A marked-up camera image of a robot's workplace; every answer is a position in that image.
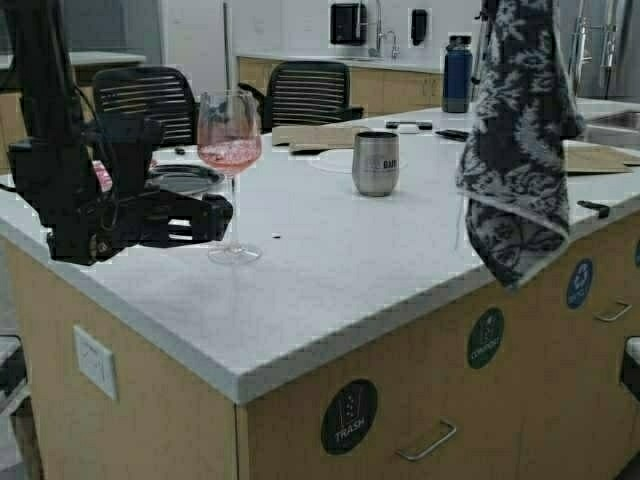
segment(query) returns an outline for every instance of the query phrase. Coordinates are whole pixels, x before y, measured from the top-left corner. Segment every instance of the drawer handle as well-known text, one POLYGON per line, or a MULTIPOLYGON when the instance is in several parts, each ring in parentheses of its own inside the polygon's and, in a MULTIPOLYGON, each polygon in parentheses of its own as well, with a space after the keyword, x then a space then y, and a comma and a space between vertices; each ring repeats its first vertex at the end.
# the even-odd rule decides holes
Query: drawer handle
POLYGON ((442 445, 444 445, 449 440, 451 440, 456 435, 456 433, 458 433, 458 427, 456 427, 453 423, 449 422, 448 420, 442 419, 440 420, 440 423, 449 429, 449 432, 440 440, 438 440, 435 443, 432 443, 427 448, 425 448, 422 452, 417 453, 415 455, 411 455, 410 453, 403 452, 402 450, 398 450, 396 453, 400 455, 402 458, 404 458, 405 460, 407 460, 408 462, 415 463, 415 462, 419 462, 426 456, 435 452, 438 448, 440 448, 442 445))
POLYGON ((629 313, 629 310, 631 310, 633 308, 632 304, 625 303, 625 302, 616 302, 616 305, 619 305, 620 307, 622 307, 622 309, 618 313, 616 313, 615 315, 613 315, 611 317, 607 317, 603 313, 601 313, 599 315, 596 315, 596 319, 600 320, 601 322, 612 323, 612 322, 615 322, 617 320, 620 320, 627 313, 629 313))

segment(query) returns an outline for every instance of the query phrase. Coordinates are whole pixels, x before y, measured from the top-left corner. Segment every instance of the outlet cover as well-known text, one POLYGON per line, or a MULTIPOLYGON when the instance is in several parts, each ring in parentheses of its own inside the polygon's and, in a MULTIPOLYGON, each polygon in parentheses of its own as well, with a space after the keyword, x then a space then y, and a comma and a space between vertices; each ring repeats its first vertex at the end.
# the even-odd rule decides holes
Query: outlet cover
POLYGON ((118 399, 113 352, 78 325, 73 327, 78 369, 113 400, 118 399))

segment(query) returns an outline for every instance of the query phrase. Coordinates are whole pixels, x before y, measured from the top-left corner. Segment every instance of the compost sticker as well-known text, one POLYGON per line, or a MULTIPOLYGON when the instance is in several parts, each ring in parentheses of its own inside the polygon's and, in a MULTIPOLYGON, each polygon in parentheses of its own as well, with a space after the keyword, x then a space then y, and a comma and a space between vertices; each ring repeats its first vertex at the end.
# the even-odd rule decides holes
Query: compost sticker
POLYGON ((487 366, 498 353, 504 335, 502 310, 492 308, 478 320, 471 331, 467 348, 469 366, 476 370, 487 366))
POLYGON ((576 310, 584 305, 593 283, 594 267, 589 259, 582 260, 571 275, 567 288, 567 306, 576 310))
POLYGON ((378 392, 368 380, 357 380, 335 396, 322 422, 322 445, 331 455, 344 455, 369 433, 378 410, 378 392))

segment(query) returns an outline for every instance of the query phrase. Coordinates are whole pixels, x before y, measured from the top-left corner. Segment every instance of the black and white towel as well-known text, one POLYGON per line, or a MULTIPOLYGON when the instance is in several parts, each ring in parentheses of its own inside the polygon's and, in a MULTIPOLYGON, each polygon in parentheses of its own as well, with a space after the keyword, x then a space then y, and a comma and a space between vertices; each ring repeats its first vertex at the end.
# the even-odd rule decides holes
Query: black and white towel
POLYGON ((476 122, 457 177, 469 198, 473 248, 518 288, 569 240, 562 141, 579 135, 562 60, 555 0, 498 0, 476 122))

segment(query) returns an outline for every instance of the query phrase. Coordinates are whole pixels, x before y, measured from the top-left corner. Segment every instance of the black robotic arm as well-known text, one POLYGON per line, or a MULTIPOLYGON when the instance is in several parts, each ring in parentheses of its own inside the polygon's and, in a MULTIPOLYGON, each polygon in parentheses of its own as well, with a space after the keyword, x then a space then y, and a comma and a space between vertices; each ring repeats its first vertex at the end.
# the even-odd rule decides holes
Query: black robotic arm
POLYGON ((29 138, 9 147, 17 193, 50 229, 54 260, 92 265, 143 244, 169 248, 220 241, 233 208, 147 186, 161 126, 144 116, 84 122, 72 78, 60 0, 0 0, 14 50, 29 138), (103 146, 111 190, 100 187, 88 145, 103 146))

